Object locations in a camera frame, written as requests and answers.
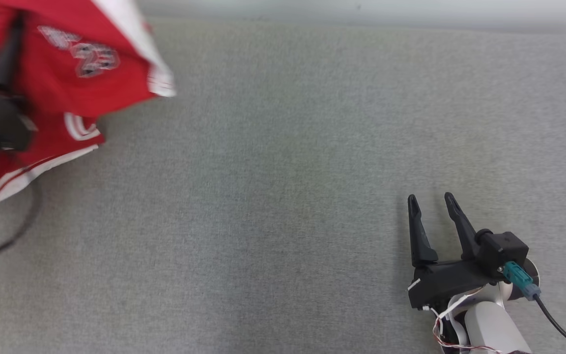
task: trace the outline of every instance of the red garment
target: red garment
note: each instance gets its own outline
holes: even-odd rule
[[[130,0],[0,0],[0,45],[22,11],[15,91],[36,125],[19,157],[32,177],[98,147],[97,117],[155,95],[173,96],[173,76]],[[0,201],[27,175],[0,152]]]

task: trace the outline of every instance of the white wall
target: white wall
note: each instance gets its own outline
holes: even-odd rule
[[[566,30],[566,0],[139,0],[146,14],[349,25]]]

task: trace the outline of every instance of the gray fabric surface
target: gray fabric surface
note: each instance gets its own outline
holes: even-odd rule
[[[439,353],[406,198],[530,245],[566,328],[566,37],[156,20],[178,97],[107,117],[0,256],[0,353]],[[29,193],[0,204],[0,239]],[[533,350],[566,340],[527,301]]]

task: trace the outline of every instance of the cable connector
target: cable connector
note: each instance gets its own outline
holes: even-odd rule
[[[529,301],[534,301],[534,295],[540,295],[541,289],[534,284],[532,277],[515,262],[507,262],[504,265],[504,276],[512,284],[519,287],[523,296]]]

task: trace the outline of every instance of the printed number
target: printed number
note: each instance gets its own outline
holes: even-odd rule
[[[119,56],[110,47],[97,43],[77,43],[71,47],[74,58],[80,59],[76,69],[80,78],[92,78],[102,70],[112,70],[119,66]]]

